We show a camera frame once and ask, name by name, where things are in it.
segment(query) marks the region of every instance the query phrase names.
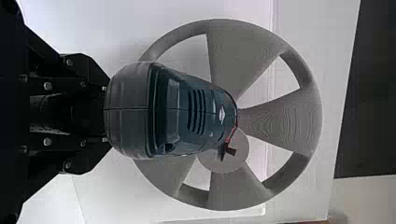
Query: black mounting bracket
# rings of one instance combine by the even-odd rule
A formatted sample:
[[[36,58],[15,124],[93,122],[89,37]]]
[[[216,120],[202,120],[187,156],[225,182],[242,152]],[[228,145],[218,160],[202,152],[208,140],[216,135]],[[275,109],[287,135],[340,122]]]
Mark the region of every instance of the black mounting bracket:
[[[57,174],[89,172],[107,154],[109,81],[84,54],[60,55],[24,25],[14,0],[0,1],[0,223]]]

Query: screw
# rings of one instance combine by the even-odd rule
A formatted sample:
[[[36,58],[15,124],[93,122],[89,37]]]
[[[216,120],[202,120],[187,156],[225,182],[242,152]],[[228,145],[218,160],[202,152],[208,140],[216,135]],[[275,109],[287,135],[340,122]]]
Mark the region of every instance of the screw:
[[[26,74],[19,75],[18,80],[20,82],[27,82],[28,81],[28,76]]]
[[[66,161],[64,163],[64,170],[68,170],[68,169],[72,168],[72,164],[73,163],[71,161]]]
[[[20,146],[20,152],[27,153],[28,152],[27,146]]]
[[[79,143],[79,145],[80,145],[81,147],[87,146],[87,140],[82,140],[82,141]]]
[[[44,83],[44,90],[46,90],[46,91],[51,91],[51,90],[52,90],[52,83],[50,83],[50,82],[45,82],[45,83]]]
[[[52,139],[48,137],[44,138],[43,144],[44,146],[49,147],[50,145],[52,145]]]
[[[71,59],[67,59],[66,60],[66,65],[70,66],[70,67],[73,66],[73,61]]]
[[[85,83],[85,81],[82,81],[79,83],[79,86],[82,88],[85,88],[85,87],[87,87],[87,83]]]

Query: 3d printed fan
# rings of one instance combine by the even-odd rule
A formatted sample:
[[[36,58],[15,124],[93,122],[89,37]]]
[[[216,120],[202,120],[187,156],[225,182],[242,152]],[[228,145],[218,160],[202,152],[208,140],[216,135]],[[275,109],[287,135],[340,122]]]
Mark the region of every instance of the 3d printed fan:
[[[134,160],[159,190],[183,203],[210,210],[238,210],[264,203],[290,186],[303,172],[318,145],[321,102],[317,84],[298,52],[279,36],[243,21],[208,20],[183,25],[157,40],[140,61],[157,61],[175,44],[206,35],[212,83],[235,101],[279,56],[295,75],[300,89],[262,105],[238,110],[238,130],[230,146],[234,156],[217,160],[216,151],[197,155]],[[261,182],[246,164],[250,135],[293,154],[274,175]],[[198,159],[212,173],[210,189],[184,180]]]

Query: fan hub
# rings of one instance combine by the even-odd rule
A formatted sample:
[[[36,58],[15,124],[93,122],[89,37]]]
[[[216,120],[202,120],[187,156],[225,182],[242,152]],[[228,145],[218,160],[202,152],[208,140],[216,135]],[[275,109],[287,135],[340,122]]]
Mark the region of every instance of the fan hub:
[[[212,149],[198,154],[200,163],[206,169],[217,174],[228,174],[236,171],[242,167],[248,158],[248,142],[246,142],[244,138],[244,133],[237,129],[230,142],[230,147],[234,147],[236,149],[234,156],[225,153],[224,159],[221,161],[218,159],[218,151]],[[241,147],[241,143],[246,143],[246,146]]]

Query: blue motor housing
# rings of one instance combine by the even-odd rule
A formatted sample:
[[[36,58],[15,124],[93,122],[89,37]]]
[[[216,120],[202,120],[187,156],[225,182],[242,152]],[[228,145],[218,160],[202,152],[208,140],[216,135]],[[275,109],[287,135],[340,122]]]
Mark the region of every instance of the blue motor housing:
[[[153,62],[126,65],[111,79],[104,113],[112,146],[140,160],[218,150],[237,126],[227,91]]]

